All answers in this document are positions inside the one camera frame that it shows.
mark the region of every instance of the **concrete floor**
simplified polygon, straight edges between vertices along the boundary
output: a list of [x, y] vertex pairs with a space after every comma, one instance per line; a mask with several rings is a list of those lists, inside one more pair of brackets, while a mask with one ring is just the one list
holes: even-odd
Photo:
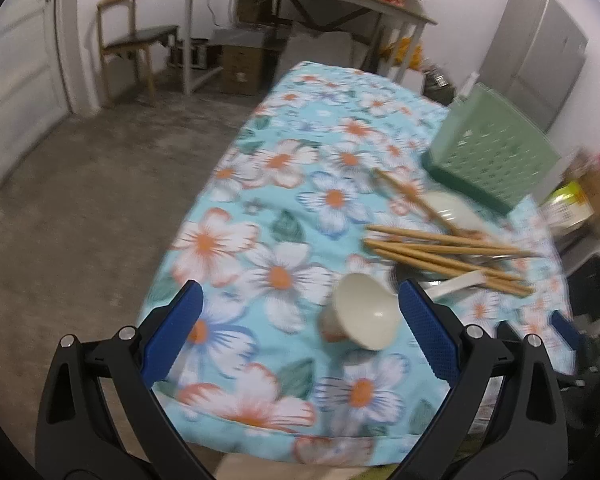
[[58, 339], [135, 323], [180, 221], [260, 101], [214, 84], [185, 98], [162, 79], [156, 107], [141, 94], [63, 121], [0, 189], [0, 424], [28, 459]]

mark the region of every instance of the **gray refrigerator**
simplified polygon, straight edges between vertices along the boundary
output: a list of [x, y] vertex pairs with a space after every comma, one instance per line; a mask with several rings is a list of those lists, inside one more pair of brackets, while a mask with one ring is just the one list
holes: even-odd
[[509, 0], [478, 81], [547, 131], [580, 74], [586, 46], [557, 0]]

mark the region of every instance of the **green plastic basket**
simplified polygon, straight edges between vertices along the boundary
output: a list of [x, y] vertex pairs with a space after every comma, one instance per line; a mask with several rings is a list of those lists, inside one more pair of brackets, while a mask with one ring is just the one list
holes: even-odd
[[522, 112], [478, 83], [450, 106], [422, 165], [441, 184], [506, 215], [559, 158]]

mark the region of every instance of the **blue gripper pad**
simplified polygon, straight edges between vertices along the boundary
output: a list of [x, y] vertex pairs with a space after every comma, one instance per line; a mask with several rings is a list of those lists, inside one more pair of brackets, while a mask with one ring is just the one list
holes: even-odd
[[203, 294], [200, 284], [187, 282], [171, 301], [171, 311], [144, 346], [142, 378], [147, 387], [163, 381], [176, 360], [191, 328], [202, 312]]
[[577, 350], [580, 345], [580, 333], [576, 330], [576, 327], [558, 310], [553, 311], [550, 322], [554, 330], [564, 339], [564, 342], [571, 347], [571, 350]]
[[410, 282], [400, 286], [398, 304], [404, 320], [435, 376], [453, 387], [460, 377], [458, 347], [430, 309], [428, 301], [429, 298], [423, 298]]

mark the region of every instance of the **floral tablecloth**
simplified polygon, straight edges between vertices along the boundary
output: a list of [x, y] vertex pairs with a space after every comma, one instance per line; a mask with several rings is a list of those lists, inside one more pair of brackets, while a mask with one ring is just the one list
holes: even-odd
[[[184, 219], [142, 308], [168, 303], [188, 279], [205, 304], [167, 380], [155, 386], [184, 439], [226, 452], [333, 466], [400, 462], [445, 397], [404, 323], [381, 352], [320, 330], [318, 314], [348, 272], [386, 279], [360, 245], [368, 222], [435, 230], [375, 182], [383, 168], [437, 189], [419, 165], [446, 108], [359, 70], [304, 62], [254, 111]], [[554, 367], [573, 353], [548, 326], [569, 315], [560, 263], [536, 206], [507, 218], [472, 203], [502, 241], [540, 251], [516, 260], [536, 293], [448, 296], [462, 322], [493, 335], [507, 319], [542, 336]], [[498, 385], [475, 423], [488, 418]]]

